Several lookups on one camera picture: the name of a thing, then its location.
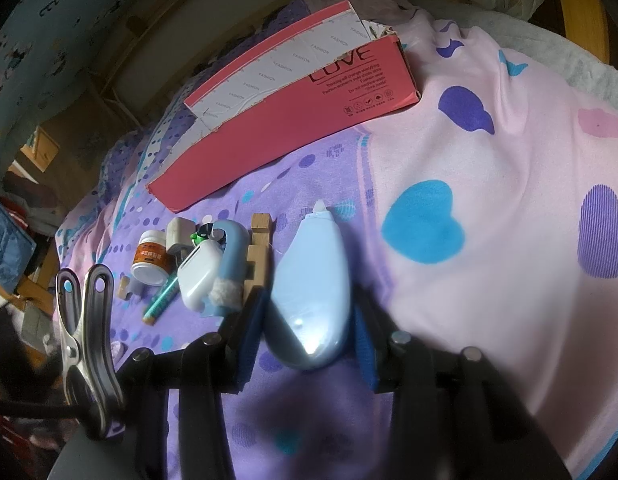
purple heart pattern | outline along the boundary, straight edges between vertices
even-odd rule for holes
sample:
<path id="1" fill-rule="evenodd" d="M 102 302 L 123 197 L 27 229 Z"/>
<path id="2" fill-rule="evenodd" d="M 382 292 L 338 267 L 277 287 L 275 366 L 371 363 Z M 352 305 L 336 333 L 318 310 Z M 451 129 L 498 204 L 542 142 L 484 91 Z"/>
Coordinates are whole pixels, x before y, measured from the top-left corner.
<path id="1" fill-rule="evenodd" d="M 580 209 L 578 263 L 595 278 L 618 278 L 618 197 L 603 184 L 593 186 Z"/>

wooden bed frame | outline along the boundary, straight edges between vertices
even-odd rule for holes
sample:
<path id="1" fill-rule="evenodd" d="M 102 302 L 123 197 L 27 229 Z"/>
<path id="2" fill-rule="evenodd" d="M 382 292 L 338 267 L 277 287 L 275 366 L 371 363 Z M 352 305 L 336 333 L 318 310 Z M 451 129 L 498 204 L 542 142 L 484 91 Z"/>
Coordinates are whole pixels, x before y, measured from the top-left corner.
<path id="1" fill-rule="evenodd" d="M 140 47 L 154 34 L 172 13 L 187 0 L 156 0 L 142 16 L 124 18 L 126 35 L 116 47 L 101 74 L 100 94 L 109 101 L 116 101 L 112 88 L 121 70 L 134 58 Z M 183 60 L 180 68 L 160 86 L 141 110 L 136 110 L 140 123 L 159 120 L 165 108 L 179 88 L 191 77 L 193 69 L 211 59 L 228 41 L 242 38 L 258 30 L 263 19 L 273 10 L 290 0 L 276 0 L 268 6 L 255 10 L 227 32 L 217 36 L 208 46 L 191 59 Z M 602 62 L 609 63 L 609 40 L 606 13 L 600 0 L 559 0 L 566 37 L 594 54 Z"/>

jar with orange label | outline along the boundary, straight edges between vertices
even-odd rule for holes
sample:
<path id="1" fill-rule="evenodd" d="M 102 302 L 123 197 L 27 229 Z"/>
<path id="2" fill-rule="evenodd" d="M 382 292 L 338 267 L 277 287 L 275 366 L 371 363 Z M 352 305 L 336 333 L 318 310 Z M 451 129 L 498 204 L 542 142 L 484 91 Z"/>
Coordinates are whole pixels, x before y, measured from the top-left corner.
<path id="1" fill-rule="evenodd" d="M 131 265 L 133 277 L 145 285 L 162 286 L 169 277 L 170 267 L 167 235 L 152 229 L 143 232 Z"/>

wooden clip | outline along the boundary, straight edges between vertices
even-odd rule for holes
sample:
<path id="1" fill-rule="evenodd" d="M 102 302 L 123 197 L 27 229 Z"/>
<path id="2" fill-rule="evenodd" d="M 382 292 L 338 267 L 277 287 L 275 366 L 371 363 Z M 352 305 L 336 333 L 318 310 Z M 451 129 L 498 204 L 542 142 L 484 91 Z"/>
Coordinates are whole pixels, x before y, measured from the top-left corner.
<path id="1" fill-rule="evenodd" d="M 268 286 L 269 247 L 272 221 L 268 213 L 251 216 L 251 245 L 247 248 L 247 279 L 244 280 L 243 301 L 247 301 L 253 286 Z"/>

white jar lid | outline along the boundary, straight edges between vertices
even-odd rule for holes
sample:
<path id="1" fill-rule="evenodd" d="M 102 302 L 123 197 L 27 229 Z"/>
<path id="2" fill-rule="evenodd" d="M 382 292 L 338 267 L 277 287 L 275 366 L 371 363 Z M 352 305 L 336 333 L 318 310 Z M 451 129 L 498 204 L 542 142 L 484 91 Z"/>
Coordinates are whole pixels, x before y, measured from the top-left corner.
<path id="1" fill-rule="evenodd" d="M 138 242 L 139 244 L 143 244 L 143 243 L 147 243 L 147 242 L 153 242 L 154 244 L 160 244 L 160 245 L 167 245 L 167 234 L 164 233 L 163 231 L 158 231 L 156 229 L 149 229 L 148 231 L 145 231 L 142 233 L 142 235 L 140 236 L 140 241 Z"/>
<path id="2" fill-rule="evenodd" d="M 163 286 L 169 277 L 166 270 L 149 262 L 133 264 L 131 274 L 136 280 L 149 286 Z"/>

